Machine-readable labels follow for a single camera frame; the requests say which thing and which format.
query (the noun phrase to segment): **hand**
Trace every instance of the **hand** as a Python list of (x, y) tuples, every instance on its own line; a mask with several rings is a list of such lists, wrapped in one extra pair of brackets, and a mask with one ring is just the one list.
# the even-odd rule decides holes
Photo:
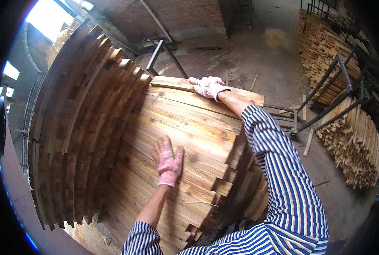
[(219, 77), (203, 77), (202, 79), (196, 79), (194, 77), (190, 77), (188, 81), (191, 84), (196, 84), (195, 86), (191, 86), (191, 90), (197, 92), (198, 94), (203, 95), (207, 98), (213, 98), (215, 101), (222, 103), (218, 99), (218, 93), (231, 89), (225, 85), (225, 83)]
[(167, 135), (154, 142), (154, 150), (151, 150), (151, 156), (157, 162), (157, 172), (160, 174), (159, 186), (166, 184), (173, 188), (181, 175), (184, 147), (178, 146), (175, 154), (174, 158), (171, 141)]

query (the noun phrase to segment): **white work glove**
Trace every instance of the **white work glove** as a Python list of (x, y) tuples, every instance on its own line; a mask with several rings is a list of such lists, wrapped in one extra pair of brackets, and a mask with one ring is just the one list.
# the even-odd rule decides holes
[(231, 89), (225, 85), (225, 83), (219, 77), (203, 77), (202, 79), (197, 79), (190, 77), (188, 81), (191, 84), (191, 90), (197, 92), (200, 95), (203, 95), (206, 98), (213, 98), (215, 101), (222, 103), (218, 98), (218, 93)]

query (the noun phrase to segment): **blue striped sleeve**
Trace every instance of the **blue striped sleeve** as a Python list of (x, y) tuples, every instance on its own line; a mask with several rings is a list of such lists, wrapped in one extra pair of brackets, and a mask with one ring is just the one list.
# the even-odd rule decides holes
[[(287, 232), (328, 238), (323, 206), (289, 137), (258, 105), (249, 105), (242, 121), (249, 145), (268, 180), (266, 223)], [(282, 245), (293, 246), (283, 241)]]
[(122, 255), (161, 255), (160, 235), (146, 222), (135, 222), (124, 243)]

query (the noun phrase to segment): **sawdust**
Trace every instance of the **sawdust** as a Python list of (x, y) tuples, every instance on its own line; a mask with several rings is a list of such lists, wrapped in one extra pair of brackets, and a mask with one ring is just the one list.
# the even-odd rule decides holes
[(290, 48), (291, 43), (287, 34), (280, 29), (265, 29), (266, 44), (274, 52), (281, 47)]

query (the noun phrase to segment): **brick wall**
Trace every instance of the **brick wall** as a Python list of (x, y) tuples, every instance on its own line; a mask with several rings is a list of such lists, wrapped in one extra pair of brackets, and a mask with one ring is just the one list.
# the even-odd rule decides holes
[[(132, 42), (163, 35), (139, 0), (89, 0)], [(225, 35), (218, 0), (146, 0), (174, 40), (207, 33)]]

